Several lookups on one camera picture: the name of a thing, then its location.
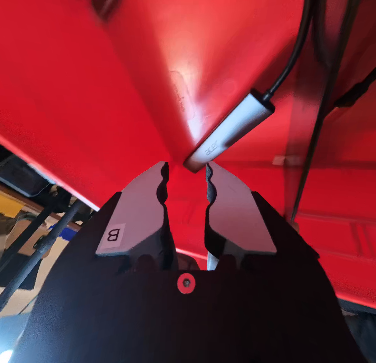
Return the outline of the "black light stand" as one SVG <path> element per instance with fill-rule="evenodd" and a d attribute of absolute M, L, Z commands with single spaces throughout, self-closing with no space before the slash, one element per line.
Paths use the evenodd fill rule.
<path fill-rule="evenodd" d="M 79 208 L 82 205 L 84 205 L 84 203 L 80 199 L 75 200 L 75 202 L 72 204 L 72 206 L 70 206 L 68 211 L 65 212 L 64 216 L 56 223 L 54 228 L 48 233 L 47 236 L 45 236 L 41 240 L 41 243 L 37 246 L 35 252 L 27 259 L 26 263 L 23 266 L 21 266 L 16 275 L 11 279 L 11 281 L 2 291 L 0 295 L 0 311 L 2 311 L 6 307 L 12 295 L 20 287 L 22 282 L 33 270 L 33 268 L 43 257 L 43 255 L 50 250 L 50 248 L 56 241 L 57 237 L 68 225 L 68 223 L 73 219 L 74 215 L 78 212 Z"/>

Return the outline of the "grey usb hub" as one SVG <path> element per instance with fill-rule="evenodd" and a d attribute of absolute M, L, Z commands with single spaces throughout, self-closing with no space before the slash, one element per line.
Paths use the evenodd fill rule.
<path fill-rule="evenodd" d="M 260 125 L 275 112 L 275 106 L 265 101 L 261 92 L 251 89 L 215 129 L 184 161 L 183 165 L 197 173 L 251 130 Z"/>

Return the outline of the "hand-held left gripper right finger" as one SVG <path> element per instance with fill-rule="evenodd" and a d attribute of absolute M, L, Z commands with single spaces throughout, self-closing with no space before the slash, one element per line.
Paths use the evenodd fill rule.
<path fill-rule="evenodd" d="M 238 268 L 249 254 L 275 256 L 277 248 L 250 188 L 215 162 L 206 165 L 206 181 L 207 270 L 215 270 L 224 255 L 232 255 Z"/>

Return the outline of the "yellow plastic bin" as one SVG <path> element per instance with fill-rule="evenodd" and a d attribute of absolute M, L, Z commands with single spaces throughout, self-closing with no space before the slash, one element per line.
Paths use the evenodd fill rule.
<path fill-rule="evenodd" d="M 17 200 L 3 191 L 0 191 L 0 213 L 8 218 L 15 218 L 25 206 L 25 203 Z"/>

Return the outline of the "dark grey box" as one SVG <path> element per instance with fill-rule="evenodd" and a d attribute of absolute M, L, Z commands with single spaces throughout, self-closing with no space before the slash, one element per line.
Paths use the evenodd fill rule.
<path fill-rule="evenodd" d="M 37 196 L 54 184 L 15 155 L 10 155 L 1 161 L 0 181 L 28 198 Z"/>

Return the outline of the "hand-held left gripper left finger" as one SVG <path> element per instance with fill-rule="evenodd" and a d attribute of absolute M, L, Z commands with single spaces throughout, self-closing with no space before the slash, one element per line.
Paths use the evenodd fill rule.
<path fill-rule="evenodd" d="M 121 192 L 97 247 L 97 256 L 128 256 L 130 263 L 148 254 L 157 264 L 174 264 L 174 241 L 167 206 L 169 164 L 160 161 Z"/>

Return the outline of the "red plastic bin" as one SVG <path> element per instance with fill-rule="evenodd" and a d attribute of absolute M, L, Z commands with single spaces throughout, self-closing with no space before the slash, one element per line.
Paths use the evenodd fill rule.
<path fill-rule="evenodd" d="M 252 88 L 268 90 L 304 0 L 1 0 L 1 145 L 93 209 L 170 163 L 178 251 L 203 261 L 204 169 L 183 166 Z M 275 113 L 215 159 L 375 308 L 375 0 L 317 0 Z"/>

